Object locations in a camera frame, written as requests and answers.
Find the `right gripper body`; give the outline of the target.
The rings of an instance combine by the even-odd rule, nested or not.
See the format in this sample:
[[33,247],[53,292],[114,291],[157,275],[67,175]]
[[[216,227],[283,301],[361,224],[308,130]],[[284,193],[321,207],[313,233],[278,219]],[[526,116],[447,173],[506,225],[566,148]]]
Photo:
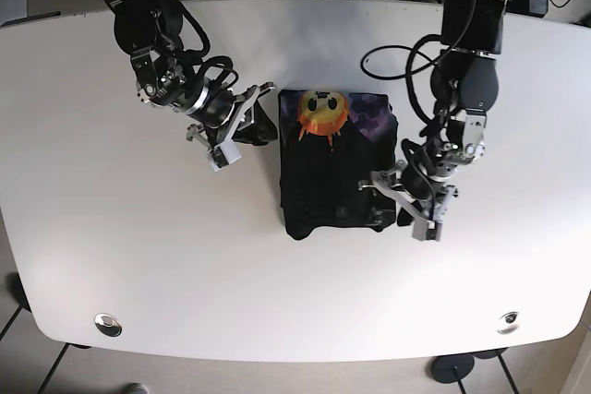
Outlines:
[[192,114],[197,122],[187,128],[187,141],[198,141],[210,150],[225,140],[233,140],[237,130],[253,128],[254,104],[276,89],[275,83],[266,82],[238,95],[230,89],[218,90],[215,97]]

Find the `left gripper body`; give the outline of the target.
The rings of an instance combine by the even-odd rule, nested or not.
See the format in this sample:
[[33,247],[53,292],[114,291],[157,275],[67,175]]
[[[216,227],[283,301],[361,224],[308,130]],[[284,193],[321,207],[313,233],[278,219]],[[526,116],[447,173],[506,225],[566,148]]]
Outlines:
[[371,172],[368,180],[358,183],[360,191],[373,189],[393,199],[400,209],[405,209],[414,219],[441,221],[451,202],[458,197],[458,189],[431,181],[412,161],[397,161],[386,171]]

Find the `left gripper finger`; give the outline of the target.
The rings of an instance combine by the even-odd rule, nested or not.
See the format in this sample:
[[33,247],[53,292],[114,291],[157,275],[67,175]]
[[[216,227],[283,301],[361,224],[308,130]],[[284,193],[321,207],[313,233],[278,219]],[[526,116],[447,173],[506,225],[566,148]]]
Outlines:
[[373,231],[383,231],[396,223],[397,207],[393,199],[385,197],[376,190],[370,191],[368,227]]
[[399,227],[410,226],[414,222],[414,217],[405,209],[400,209],[397,215],[396,223]]

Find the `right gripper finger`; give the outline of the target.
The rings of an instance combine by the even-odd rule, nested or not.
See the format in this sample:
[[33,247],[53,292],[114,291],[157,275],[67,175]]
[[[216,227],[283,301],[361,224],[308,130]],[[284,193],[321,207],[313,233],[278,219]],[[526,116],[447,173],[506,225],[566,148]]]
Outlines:
[[277,128],[270,117],[265,113],[259,102],[252,108],[254,114],[253,145],[268,145],[277,139]]
[[237,130],[233,135],[233,141],[252,146],[266,146],[271,142],[271,134],[258,128],[246,128]]

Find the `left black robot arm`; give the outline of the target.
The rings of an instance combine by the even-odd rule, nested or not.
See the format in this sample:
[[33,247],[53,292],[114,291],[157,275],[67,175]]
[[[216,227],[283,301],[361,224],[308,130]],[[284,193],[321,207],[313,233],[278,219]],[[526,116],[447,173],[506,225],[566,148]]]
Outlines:
[[[412,225],[419,240],[435,240],[442,215],[458,191],[449,181],[462,168],[476,163],[485,151],[487,113],[498,97],[496,55],[501,53],[503,19],[510,0],[441,0],[441,31],[428,34],[410,49],[404,80],[411,108],[424,123],[423,143],[405,139],[404,162],[388,171],[375,172],[360,188],[371,188],[394,203],[394,213],[372,212],[382,226],[395,221]],[[443,50],[428,61],[430,88],[435,98],[433,115],[421,108],[414,85],[420,69],[417,55],[428,43],[440,42]]]

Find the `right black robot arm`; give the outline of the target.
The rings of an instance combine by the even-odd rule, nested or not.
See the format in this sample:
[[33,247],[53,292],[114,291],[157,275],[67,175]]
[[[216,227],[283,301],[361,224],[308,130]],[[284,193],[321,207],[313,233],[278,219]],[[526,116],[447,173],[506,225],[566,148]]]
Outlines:
[[209,36],[180,0],[103,1],[144,102],[192,119],[195,135],[213,152],[225,140],[265,146],[277,139],[259,103],[271,84],[234,94],[239,75],[232,59],[210,54]]

